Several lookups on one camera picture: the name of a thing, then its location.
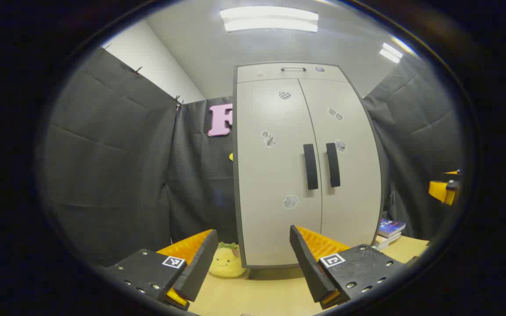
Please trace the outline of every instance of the cabinet door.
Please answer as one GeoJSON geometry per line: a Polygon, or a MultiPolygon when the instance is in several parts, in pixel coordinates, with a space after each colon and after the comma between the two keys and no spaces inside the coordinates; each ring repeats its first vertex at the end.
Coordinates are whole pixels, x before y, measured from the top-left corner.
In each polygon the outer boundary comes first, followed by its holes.
{"type": "Polygon", "coordinates": [[[297,264],[290,225],[319,232],[317,148],[297,79],[237,84],[237,182],[247,266],[297,264]],[[317,189],[308,190],[304,144],[313,144],[317,189]]]}
{"type": "Polygon", "coordinates": [[[371,244],[380,219],[382,187],[378,150],[368,116],[349,83],[299,81],[319,148],[321,234],[351,247],[371,244]],[[327,154],[325,144],[336,142],[338,164],[333,166],[332,152],[327,154]],[[340,185],[333,187],[331,182],[336,176],[340,185]]]}

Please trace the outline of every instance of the checkered sticker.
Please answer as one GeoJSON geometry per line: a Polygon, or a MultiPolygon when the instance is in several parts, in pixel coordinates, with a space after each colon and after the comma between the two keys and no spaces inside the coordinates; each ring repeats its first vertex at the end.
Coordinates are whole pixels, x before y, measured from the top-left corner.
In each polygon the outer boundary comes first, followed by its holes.
{"type": "Polygon", "coordinates": [[[170,266],[171,268],[180,268],[183,265],[184,259],[169,256],[163,262],[164,266],[170,266]]]}
{"type": "Polygon", "coordinates": [[[289,94],[289,92],[281,91],[281,92],[278,93],[278,96],[281,99],[286,100],[287,98],[290,98],[291,94],[289,94]]]}
{"type": "Polygon", "coordinates": [[[329,255],[329,256],[320,258],[319,261],[322,262],[323,264],[325,264],[325,266],[327,268],[332,267],[332,266],[336,266],[337,264],[341,264],[341,263],[345,262],[343,257],[339,256],[339,254],[333,254],[333,255],[329,255]]]}

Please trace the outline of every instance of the pink letter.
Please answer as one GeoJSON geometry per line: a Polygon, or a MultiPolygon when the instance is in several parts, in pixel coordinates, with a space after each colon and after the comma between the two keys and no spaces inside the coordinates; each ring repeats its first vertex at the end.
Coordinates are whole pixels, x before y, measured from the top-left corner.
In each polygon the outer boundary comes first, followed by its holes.
{"type": "Polygon", "coordinates": [[[212,111],[212,127],[208,131],[208,136],[220,136],[229,134],[229,128],[225,126],[227,121],[231,125],[233,111],[226,114],[227,110],[231,110],[233,104],[213,105],[210,107],[212,111]]]}

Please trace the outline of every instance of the cabinet drawer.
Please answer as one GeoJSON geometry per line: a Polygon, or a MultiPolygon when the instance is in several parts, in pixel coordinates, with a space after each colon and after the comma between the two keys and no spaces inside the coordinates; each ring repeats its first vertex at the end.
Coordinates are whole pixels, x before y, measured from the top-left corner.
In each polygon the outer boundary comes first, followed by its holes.
{"type": "Polygon", "coordinates": [[[348,82],[337,66],[298,62],[275,62],[237,67],[237,83],[285,78],[327,79],[348,82]]]}

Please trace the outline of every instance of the ceiling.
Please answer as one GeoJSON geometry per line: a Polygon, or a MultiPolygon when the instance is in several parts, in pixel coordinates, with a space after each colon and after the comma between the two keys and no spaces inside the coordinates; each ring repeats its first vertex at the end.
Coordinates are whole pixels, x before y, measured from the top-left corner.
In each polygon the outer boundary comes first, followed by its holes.
{"type": "Polygon", "coordinates": [[[395,66],[378,54],[382,44],[387,42],[399,48],[373,20],[344,4],[327,0],[184,0],[146,20],[205,98],[232,95],[235,65],[265,61],[338,65],[365,96],[395,66]],[[247,5],[317,12],[318,31],[226,32],[220,10],[247,5]]]}

